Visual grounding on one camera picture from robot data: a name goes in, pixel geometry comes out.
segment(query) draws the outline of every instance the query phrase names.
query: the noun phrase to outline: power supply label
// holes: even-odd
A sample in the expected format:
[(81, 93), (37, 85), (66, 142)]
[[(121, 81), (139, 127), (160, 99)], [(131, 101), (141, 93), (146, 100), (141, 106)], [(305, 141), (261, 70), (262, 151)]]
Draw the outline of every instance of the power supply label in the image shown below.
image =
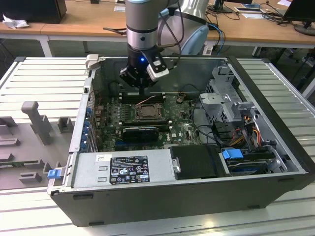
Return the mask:
[(113, 157), (110, 160), (111, 184), (150, 182), (147, 156)]

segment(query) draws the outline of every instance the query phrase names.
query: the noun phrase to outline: paper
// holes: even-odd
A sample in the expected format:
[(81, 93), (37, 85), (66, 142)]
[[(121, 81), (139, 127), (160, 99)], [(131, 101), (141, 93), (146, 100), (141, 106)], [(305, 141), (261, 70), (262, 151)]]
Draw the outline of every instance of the paper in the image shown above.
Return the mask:
[(290, 6), (291, 2), (288, 0), (281, 0), (280, 2), (278, 2), (278, 4), (283, 5), (283, 6)]
[(16, 29), (16, 28), (24, 28), (28, 27), (28, 23), (25, 20), (13, 20), (10, 18), (7, 18), (5, 15), (3, 15), (3, 23), (8, 26), (9, 28)]
[(264, 19), (264, 17), (260, 13), (243, 13), (243, 16), (247, 19)]
[(125, 6), (115, 6), (114, 11), (124, 12), (124, 11), (126, 11), (126, 7)]

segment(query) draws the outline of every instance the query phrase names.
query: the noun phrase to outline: computer case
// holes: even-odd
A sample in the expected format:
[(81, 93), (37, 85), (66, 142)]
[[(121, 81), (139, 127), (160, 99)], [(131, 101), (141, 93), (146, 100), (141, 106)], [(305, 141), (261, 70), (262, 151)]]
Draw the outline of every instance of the computer case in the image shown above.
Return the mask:
[(14, 20), (59, 24), (67, 11), (64, 0), (0, 0), (3, 14)]

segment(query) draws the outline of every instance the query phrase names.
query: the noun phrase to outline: table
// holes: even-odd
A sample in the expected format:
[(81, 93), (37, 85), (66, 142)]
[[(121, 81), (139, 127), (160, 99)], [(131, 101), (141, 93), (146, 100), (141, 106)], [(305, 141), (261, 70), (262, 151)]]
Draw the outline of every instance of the table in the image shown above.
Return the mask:
[(51, 56), (47, 36), (41, 35), (40, 30), (44, 23), (31, 23), (30, 27), (21, 29), (11, 29), (5, 24), (0, 24), (0, 38), (9, 39), (32, 39), (38, 40), (46, 57)]
[[(278, 5), (278, 0), (270, 3), (280, 9), (285, 6)], [(240, 4), (226, 2), (229, 7)], [(103, 27), (124, 28), (126, 16), (124, 12), (114, 11), (115, 3), (100, 2), (90, 4), (90, 1), (66, 1), (67, 13), (60, 24), (31, 23), (27, 29), (8, 29), (1, 25), (0, 37), (14, 39), (39, 40), (46, 57), (52, 57), (48, 41), (115, 41), (126, 42), (125, 36), (103, 30)], [(226, 34), (225, 45), (232, 46), (258, 46), (258, 47), (283, 47), (283, 48), (313, 48), (315, 40), (312, 36), (302, 35), (293, 29), (293, 26), (278, 26), (276, 23), (262, 19), (246, 19), (240, 15), (240, 20), (227, 18), (224, 14), (218, 16), (220, 28)], [(206, 45), (212, 48), (218, 40), (215, 30), (209, 32)]]

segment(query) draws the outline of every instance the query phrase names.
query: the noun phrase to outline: monitor stand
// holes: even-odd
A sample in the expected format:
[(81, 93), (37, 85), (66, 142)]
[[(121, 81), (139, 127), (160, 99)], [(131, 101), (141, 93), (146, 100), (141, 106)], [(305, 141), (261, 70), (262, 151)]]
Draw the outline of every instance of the monitor stand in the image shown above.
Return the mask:
[(311, 22), (306, 22), (304, 26), (303, 25), (294, 26), (294, 29), (299, 33), (309, 36), (315, 36), (315, 29), (312, 28)]
[(217, 13), (233, 13), (233, 11), (224, 6), (224, 0), (215, 0), (215, 3), (212, 6), (209, 6), (209, 9)]

